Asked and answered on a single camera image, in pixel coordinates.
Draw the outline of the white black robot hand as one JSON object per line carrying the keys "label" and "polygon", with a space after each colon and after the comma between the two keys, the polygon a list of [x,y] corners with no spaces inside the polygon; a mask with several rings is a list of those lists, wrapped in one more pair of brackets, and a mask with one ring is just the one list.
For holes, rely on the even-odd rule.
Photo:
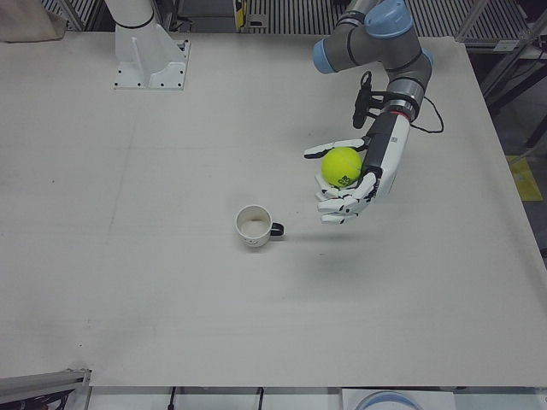
{"label": "white black robot hand", "polygon": [[381,202],[391,191],[407,143],[410,121],[396,111],[385,112],[374,120],[362,138],[346,139],[306,149],[306,159],[319,159],[333,149],[346,147],[363,152],[360,178],[348,187],[338,188],[315,175],[319,186],[317,209],[324,224],[342,225],[356,218],[370,204]]}

